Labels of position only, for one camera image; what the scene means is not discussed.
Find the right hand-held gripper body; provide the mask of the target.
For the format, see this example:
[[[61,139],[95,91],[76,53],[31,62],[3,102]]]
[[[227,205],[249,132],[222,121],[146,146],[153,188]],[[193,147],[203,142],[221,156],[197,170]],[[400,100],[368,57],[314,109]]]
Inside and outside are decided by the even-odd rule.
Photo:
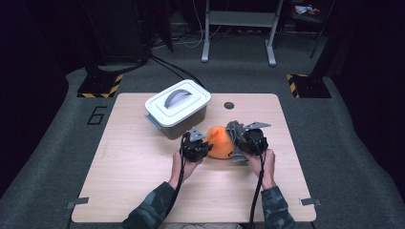
[[[253,156],[260,156],[268,147],[267,139],[263,128],[270,127],[270,124],[263,122],[253,122],[245,125],[242,132],[242,141],[239,149]]]

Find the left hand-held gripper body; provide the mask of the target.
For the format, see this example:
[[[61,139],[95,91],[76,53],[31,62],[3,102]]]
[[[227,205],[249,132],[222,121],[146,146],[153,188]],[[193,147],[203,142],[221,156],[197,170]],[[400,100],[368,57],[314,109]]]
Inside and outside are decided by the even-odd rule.
[[[204,153],[204,134],[196,127],[186,132],[181,138],[181,156],[190,162],[198,161],[207,156]]]

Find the orange plush toy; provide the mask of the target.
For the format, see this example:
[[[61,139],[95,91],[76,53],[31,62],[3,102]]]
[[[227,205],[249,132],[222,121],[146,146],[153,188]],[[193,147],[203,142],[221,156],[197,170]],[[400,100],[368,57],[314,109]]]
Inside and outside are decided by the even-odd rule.
[[[212,146],[208,155],[217,159],[229,159],[234,150],[233,142],[224,126],[214,126],[205,135],[205,142]]]

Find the grey knitted cloth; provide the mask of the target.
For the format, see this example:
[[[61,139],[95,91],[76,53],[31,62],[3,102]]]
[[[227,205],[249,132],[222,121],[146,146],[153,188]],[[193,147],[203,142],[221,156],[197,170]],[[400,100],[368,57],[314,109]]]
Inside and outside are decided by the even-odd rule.
[[[245,157],[243,151],[239,147],[241,143],[245,143],[245,139],[243,136],[243,133],[245,131],[244,125],[239,123],[237,120],[230,121],[226,125],[225,130],[229,135],[233,145],[233,151],[231,153],[233,161],[234,162],[247,161],[247,158]]]

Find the transparent brown storage box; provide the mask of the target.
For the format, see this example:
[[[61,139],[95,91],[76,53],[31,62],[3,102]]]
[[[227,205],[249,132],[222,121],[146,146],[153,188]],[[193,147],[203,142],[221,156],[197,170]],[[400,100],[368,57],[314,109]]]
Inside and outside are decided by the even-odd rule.
[[[178,124],[169,127],[163,127],[157,120],[150,114],[147,114],[146,119],[155,126],[159,131],[166,135],[167,138],[174,140],[182,136],[185,132],[191,130],[205,119],[206,108],[203,107],[199,111],[190,115],[186,119],[180,121]]]

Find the white lid with grey handle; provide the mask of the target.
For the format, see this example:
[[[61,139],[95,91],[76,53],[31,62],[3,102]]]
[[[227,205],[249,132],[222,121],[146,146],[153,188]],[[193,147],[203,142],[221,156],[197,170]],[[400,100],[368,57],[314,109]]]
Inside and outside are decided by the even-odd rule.
[[[159,127],[173,127],[204,108],[211,93],[195,81],[185,79],[146,100],[148,117]]]

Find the person's left hand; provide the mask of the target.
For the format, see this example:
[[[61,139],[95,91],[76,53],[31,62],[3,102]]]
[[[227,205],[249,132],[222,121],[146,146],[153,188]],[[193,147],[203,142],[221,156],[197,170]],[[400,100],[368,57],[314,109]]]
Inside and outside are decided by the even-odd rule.
[[[171,177],[168,180],[168,183],[176,189],[179,182],[186,181],[189,177],[191,177],[194,170],[203,162],[202,159],[190,162],[185,161],[182,162],[182,156],[179,152],[173,154],[173,163],[172,163],[172,171]]]

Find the person's right hand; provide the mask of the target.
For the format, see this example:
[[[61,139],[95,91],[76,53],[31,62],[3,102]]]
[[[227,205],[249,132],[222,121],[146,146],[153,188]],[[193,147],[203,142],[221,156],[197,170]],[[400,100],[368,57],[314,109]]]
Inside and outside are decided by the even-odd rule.
[[[267,149],[262,153],[262,157],[252,156],[250,154],[245,154],[245,157],[248,159],[250,167],[257,177],[259,177],[260,172],[263,171],[262,188],[264,190],[276,186],[274,179],[275,154],[271,149]]]

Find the black base with hazard stripes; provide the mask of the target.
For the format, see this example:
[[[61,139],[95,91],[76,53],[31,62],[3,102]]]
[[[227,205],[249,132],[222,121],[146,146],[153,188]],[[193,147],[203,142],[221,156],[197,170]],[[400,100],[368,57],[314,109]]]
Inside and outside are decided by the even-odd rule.
[[[86,98],[113,97],[117,92],[122,77],[122,74],[114,73],[98,76],[88,75],[77,90],[77,96]]]
[[[292,95],[296,98],[331,98],[323,80],[312,79],[306,74],[287,74]]]

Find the dark side table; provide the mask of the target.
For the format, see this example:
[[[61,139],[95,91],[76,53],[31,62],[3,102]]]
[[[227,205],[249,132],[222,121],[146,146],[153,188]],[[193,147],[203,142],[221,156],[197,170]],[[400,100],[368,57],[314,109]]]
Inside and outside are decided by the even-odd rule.
[[[314,8],[319,9],[320,13],[310,15],[307,13],[298,15],[294,7],[295,6],[307,6],[312,5]],[[285,0],[280,13],[280,20],[278,25],[278,33],[275,38],[274,47],[277,47],[281,36],[285,30],[285,26],[288,20],[293,21],[296,25],[304,25],[307,28],[316,32],[315,44],[310,54],[310,58],[313,58],[318,48],[321,36],[327,26],[330,14],[335,5],[335,0]]]

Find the small colourful object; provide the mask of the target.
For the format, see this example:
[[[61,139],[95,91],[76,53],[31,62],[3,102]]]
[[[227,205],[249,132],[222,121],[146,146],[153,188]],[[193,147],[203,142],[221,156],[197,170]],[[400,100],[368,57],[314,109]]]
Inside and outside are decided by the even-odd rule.
[[[307,13],[307,14],[310,14],[310,15],[315,15],[315,14],[320,13],[320,10],[314,8],[312,5],[295,6],[294,10],[298,15],[301,15],[301,14],[304,14],[304,13]]]

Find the dark curtain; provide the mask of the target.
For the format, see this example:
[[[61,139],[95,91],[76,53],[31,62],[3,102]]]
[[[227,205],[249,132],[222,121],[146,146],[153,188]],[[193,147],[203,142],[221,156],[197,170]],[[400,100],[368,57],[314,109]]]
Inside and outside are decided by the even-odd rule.
[[[336,0],[317,65],[405,203],[405,0]]]
[[[59,0],[0,0],[0,197],[48,130],[79,68]]]

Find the white metal stand frame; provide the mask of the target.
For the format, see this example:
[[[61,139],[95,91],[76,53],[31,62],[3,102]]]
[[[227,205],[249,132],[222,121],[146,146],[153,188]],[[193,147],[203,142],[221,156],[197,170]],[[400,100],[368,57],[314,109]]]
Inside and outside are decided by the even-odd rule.
[[[210,9],[210,0],[205,3],[204,42],[201,61],[206,63],[210,51],[211,26],[242,26],[271,29],[268,40],[265,41],[267,61],[271,67],[276,66],[273,50],[273,40],[281,16],[284,0],[276,0],[276,10],[271,12],[228,11]]]

